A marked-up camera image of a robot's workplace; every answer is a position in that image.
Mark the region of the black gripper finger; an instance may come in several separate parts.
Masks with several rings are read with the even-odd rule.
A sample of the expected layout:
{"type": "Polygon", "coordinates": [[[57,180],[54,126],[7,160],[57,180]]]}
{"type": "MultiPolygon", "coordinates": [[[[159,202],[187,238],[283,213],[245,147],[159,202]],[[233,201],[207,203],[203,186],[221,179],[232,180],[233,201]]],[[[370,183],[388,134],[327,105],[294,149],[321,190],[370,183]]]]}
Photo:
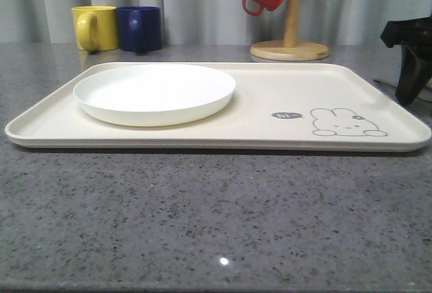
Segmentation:
{"type": "Polygon", "coordinates": [[[402,45],[402,65],[396,89],[401,105],[410,105],[431,79],[431,45],[402,45]]]}

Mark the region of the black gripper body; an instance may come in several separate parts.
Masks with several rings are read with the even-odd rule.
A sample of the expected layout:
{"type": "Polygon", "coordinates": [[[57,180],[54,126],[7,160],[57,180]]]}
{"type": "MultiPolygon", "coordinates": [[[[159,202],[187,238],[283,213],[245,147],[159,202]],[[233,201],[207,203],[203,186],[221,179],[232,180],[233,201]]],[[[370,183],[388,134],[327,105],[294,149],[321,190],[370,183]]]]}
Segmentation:
{"type": "Polygon", "coordinates": [[[431,45],[431,18],[417,18],[402,21],[389,21],[381,40],[392,48],[395,45],[431,45]]]}

